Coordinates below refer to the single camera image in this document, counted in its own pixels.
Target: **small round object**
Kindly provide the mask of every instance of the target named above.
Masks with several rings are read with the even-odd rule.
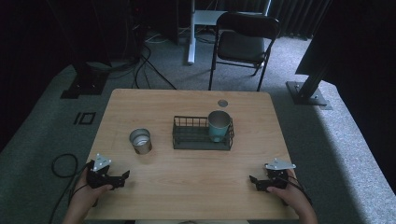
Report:
[[[218,105],[221,107],[226,107],[228,105],[228,102],[226,100],[219,100]]]

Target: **chair seat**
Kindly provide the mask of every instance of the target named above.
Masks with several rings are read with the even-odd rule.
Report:
[[[262,63],[264,51],[264,39],[260,37],[246,38],[244,35],[225,31],[219,39],[218,56],[222,60]]]

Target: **desk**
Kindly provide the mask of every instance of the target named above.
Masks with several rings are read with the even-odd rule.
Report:
[[[264,6],[264,15],[268,14],[270,5],[271,0],[267,0]],[[195,25],[216,25],[219,16],[224,12],[225,11],[195,10],[195,0],[191,0],[191,37],[188,64],[194,64],[195,62]]]
[[[220,107],[219,100],[228,105]],[[222,109],[233,118],[229,151],[173,149],[174,116],[205,117]],[[137,155],[136,128],[151,133],[152,150]],[[125,187],[109,192],[87,219],[290,219],[274,195],[257,191],[273,158],[290,161],[271,97],[265,92],[114,90],[89,159],[112,160],[110,175],[131,170]]]

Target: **hand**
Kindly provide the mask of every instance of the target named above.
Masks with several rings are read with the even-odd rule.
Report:
[[[87,172],[88,168],[85,168],[76,184],[75,194],[69,204],[63,224],[82,223],[96,200],[113,188],[111,185],[104,185],[97,189],[91,188],[87,184]]]
[[[288,175],[294,177],[291,170],[288,170]],[[296,185],[299,185],[294,178],[289,178],[289,181]],[[283,199],[290,207],[294,209],[300,218],[300,222],[304,224],[317,224],[317,215],[315,214],[314,208],[311,203],[306,199],[305,195],[293,185],[288,184],[285,189],[278,189],[275,187],[268,187],[267,190],[270,193],[275,194],[279,198]]]

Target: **stainless steel cup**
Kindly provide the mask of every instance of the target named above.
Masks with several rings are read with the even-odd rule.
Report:
[[[129,135],[129,140],[134,147],[134,151],[139,155],[147,154],[152,149],[150,135],[147,129],[139,128],[133,130],[131,135]]]
[[[220,142],[228,131],[231,117],[222,110],[212,111],[207,117],[209,121],[209,135],[213,142]]]

